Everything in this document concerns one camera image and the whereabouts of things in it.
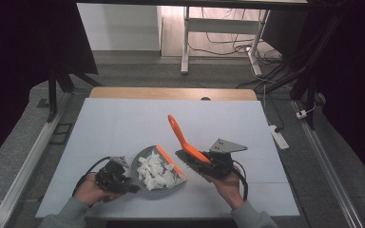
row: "gray carpet floor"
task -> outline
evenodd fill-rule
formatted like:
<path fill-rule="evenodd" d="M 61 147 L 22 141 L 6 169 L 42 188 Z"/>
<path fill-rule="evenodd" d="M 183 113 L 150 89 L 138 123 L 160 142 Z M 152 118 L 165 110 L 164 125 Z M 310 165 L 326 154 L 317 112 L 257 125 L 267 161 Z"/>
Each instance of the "gray carpet floor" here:
<path fill-rule="evenodd" d="M 235 88 L 237 85 L 253 82 L 255 78 L 249 69 L 248 60 L 190 60 L 189 74 L 181 75 L 180 60 L 160 58 L 156 55 L 105 56 L 96 55 L 99 76 L 92 76 L 105 86 L 142 86 L 142 87 L 209 87 Z M 273 66 L 262 66 L 267 72 Z M 77 86 L 71 95 L 71 102 L 60 121 L 58 132 L 70 129 L 76 122 L 84 99 L 92 87 L 82 80 L 72 77 Z M 257 83 L 245 85 L 241 89 L 254 88 Z M 316 155 L 296 118 L 292 101 L 288 95 L 289 88 L 276 90 L 265 97 L 266 114 L 272 124 L 284 125 L 282 135 L 290 149 L 279 151 L 280 158 L 291 182 L 292 191 L 299 217 L 274 217 L 279 227 L 349 227 L 336 201 Z M 62 92 L 58 89 L 58 99 Z M 263 102 L 262 94 L 258 95 Z M 11 183 L 31 150 L 48 117 L 48 83 L 34 87 L 30 92 L 29 105 L 25 109 L 6 142 L 0 149 L 0 202 L 8 192 Z M 357 212 L 365 224 L 365 167 L 349 145 L 336 133 L 321 112 L 322 103 L 317 103 L 315 110 L 316 133 L 350 195 Z M 39 161 L 29 184 L 23 193 L 8 227 L 36 227 L 40 219 L 34 218 L 40 201 L 48 188 L 49 182 L 65 149 L 67 135 L 53 135 Z M 138 222 L 120 222 L 122 227 L 142 227 Z M 162 227 L 160 223 L 146 223 L 147 227 Z M 212 227 L 201 223 L 189 226 Z M 102 220 L 90 219 L 87 227 L 106 227 Z"/>

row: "gray sweatshirt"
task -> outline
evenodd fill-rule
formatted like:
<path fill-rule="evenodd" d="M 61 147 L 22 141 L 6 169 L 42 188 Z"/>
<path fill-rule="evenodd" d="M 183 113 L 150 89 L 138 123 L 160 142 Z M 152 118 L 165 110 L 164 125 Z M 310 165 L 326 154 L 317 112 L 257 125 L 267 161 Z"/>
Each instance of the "gray sweatshirt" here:
<path fill-rule="evenodd" d="M 77 228 L 85 227 L 85 215 L 88 206 L 75 198 L 70 198 L 58 215 L 46 216 L 40 228 Z M 231 216 L 239 228 L 272 228 L 277 225 L 265 212 L 257 212 L 246 201 L 243 206 L 232 211 Z"/>

